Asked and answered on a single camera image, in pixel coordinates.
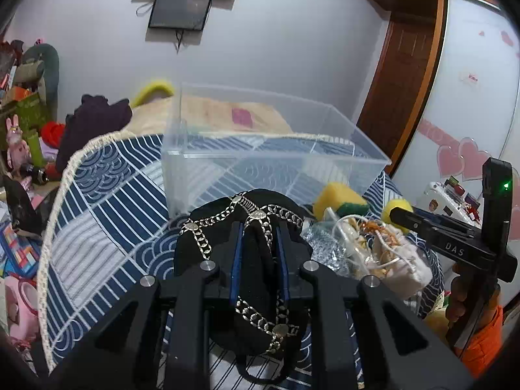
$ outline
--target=yellow ball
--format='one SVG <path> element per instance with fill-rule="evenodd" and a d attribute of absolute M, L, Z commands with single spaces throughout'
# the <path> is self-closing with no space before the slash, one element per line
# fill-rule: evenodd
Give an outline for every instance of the yellow ball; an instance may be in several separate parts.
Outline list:
<path fill-rule="evenodd" d="M 408 233 L 409 230 L 399 226 L 397 224 L 392 223 L 390 220 L 390 211 L 392 211 L 394 208 L 402 208 L 406 211 L 413 212 L 413 208 L 410 205 L 410 203 L 406 199 L 392 199 L 388 201 L 388 203 L 383 208 L 383 212 L 381 212 L 381 220 L 383 220 L 385 223 L 390 223 L 391 225 L 398 227 L 403 231 L 403 233 Z"/>

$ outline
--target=pink toy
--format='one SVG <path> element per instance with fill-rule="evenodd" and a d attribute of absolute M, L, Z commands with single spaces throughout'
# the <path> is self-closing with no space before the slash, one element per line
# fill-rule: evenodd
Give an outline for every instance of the pink toy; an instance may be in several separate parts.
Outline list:
<path fill-rule="evenodd" d="M 32 341 L 38 327 L 38 292 L 32 280 L 9 276 L 5 279 L 7 325 L 9 335 Z"/>
<path fill-rule="evenodd" d="M 31 161 L 31 150 L 22 139 L 22 129 L 18 126 L 18 116 L 15 114 L 11 119 L 7 117 L 6 121 L 7 135 L 6 141 L 9 144 L 7 150 L 7 164 L 12 168 L 15 174 L 19 173 L 20 166 Z"/>

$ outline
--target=blue patterned tablecloth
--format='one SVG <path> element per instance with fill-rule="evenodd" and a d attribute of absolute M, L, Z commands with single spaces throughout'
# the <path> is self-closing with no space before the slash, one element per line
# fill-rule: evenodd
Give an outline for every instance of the blue patterned tablecloth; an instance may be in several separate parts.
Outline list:
<path fill-rule="evenodd" d="M 230 139 L 225 143 L 222 140 L 203 139 L 192 144 L 204 148 L 244 144 L 243 141 Z M 280 144 L 280 140 L 272 139 L 262 145 Z M 305 145 L 308 142 L 283 139 L 282 144 Z M 141 276 L 150 274 L 166 278 L 173 272 L 175 245 L 186 216 L 171 221 L 168 218 L 161 145 L 161 135 L 110 143 L 86 156 L 75 172 L 54 228 L 48 268 L 47 350 L 50 350 L 55 363 L 67 355 Z M 327 153 L 355 150 L 339 143 L 321 145 Z M 286 170 L 262 172 L 237 165 L 222 173 L 218 182 L 198 197 L 197 204 L 251 188 L 284 191 L 283 185 L 291 175 Z M 313 178 L 299 175 L 297 181 L 291 182 L 290 192 L 287 193 L 285 188 L 284 193 L 298 204 L 308 204 L 320 189 L 321 185 L 318 190 L 313 190 Z M 385 203 L 400 197 L 400 192 L 383 172 L 364 197 L 370 204 L 370 214 L 379 217 Z M 428 287 L 413 301 L 408 301 L 415 312 L 424 317 L 443 290 L 443 277 L 436 255 L 425 248 L 422 241 L 414 239 L 427 255 L 434 273 Z M 165 348 L 169 331 L 168 326 Z M 310 340 L 310 332 L 307 331 L 295 370 L 287 380 L 273 387 L 310 387 Z M 210 350 L 213 389 L 264 388 L 241 379 L 235 368 L 233 353 L 214 343 L 210 345 Z M 248 371 L 252 375 L 272 377 L 280 367 L 280 361 L 258 356 L 251 358 Z M 358 373 L 362 382 L 360 366 Z"/>

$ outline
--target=orange sleeve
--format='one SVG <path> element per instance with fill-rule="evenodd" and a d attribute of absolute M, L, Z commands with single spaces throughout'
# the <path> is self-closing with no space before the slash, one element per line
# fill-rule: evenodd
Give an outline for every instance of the orange sleeve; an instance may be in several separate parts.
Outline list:
<path fill-rule="evenodd" d="M 479 376 L 495 359 L 502 346 L 502 307 L 497 307 L 492 321 L 471 339 L 462 356 L 462 362 L 474 377 Z"/>

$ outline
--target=purple cloth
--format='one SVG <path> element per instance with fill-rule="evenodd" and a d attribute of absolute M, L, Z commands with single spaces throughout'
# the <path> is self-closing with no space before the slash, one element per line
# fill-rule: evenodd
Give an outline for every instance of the purple cloth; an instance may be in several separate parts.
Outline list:
<path fill-rule="evenodd" d="M 62 173 L 70 157 L 82 149 L 90 139 L 121 130 L 132 119 L 132 109 L 127 99 L 109 105 L 103 96 L 81 97 L 81 105 L 68 115 L 61 138 L 56 170 Z"/>

